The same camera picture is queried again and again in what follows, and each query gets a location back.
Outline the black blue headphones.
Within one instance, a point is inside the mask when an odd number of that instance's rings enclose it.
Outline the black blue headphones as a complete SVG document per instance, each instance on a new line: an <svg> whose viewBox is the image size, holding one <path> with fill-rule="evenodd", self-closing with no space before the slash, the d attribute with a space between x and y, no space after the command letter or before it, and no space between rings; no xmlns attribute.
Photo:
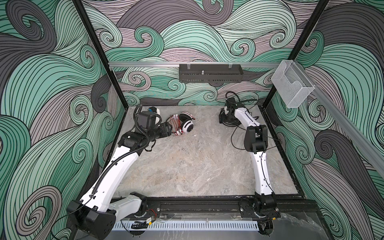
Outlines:
<svg viewBox="0 0 384 240"><path fill-rule="evenodd" d="M237 118L227 116L225 114L219 115L219 123L231 128L241 124Z"/></svg>

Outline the white black headphones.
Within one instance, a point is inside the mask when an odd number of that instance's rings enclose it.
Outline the white black headphones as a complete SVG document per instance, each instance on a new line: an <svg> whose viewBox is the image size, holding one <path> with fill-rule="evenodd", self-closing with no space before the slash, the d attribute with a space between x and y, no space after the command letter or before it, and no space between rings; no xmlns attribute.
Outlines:
<svg viewBox="0 0 384 240"><path fill-rule="evenodd" d="M174 114L166 119L166 122L170 123L173 127L173 135L180 136L182 134L189 133L194 128L193 121L196 118L188 113L181 112L180 114Z"/></svg>

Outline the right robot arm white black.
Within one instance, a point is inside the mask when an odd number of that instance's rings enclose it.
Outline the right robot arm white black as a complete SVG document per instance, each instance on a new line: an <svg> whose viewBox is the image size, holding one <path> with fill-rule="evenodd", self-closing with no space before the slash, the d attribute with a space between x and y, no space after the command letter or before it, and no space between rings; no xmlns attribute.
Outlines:
<svg viewBox="0 0 384 240"><path fill-rule="evenodd" d="M225 106L219 113L219 123L227 127L245 130L244 146L239 150L250 154L255 174L255 203L256 216L261 218L277 218L276 194L271 186L267 168L267 150L269 143L268 127L260 124L244 105L238 94L228 91L225 95Z"/></svg>

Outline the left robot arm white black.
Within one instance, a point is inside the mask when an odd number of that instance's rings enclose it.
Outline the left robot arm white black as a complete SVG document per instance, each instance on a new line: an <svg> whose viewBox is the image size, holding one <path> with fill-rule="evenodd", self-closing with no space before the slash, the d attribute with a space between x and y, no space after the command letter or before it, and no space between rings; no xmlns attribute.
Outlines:
<svg viewBox="0 0 384 240"><path fill-rule="evenodd" d="M122 135L118 147L93 186L78 201L67 207L69 219L75 226L98 240L105 239L116 222L129 215L145 218L136 227L148 227L156 218L154 210L147 209L147 197L133 192L116 202L113 195L129 168L149 145L156 140L169 137L172 126L163 122L160 110L150 107L143 111L138 105L133 113L134 127Z"/></svg>

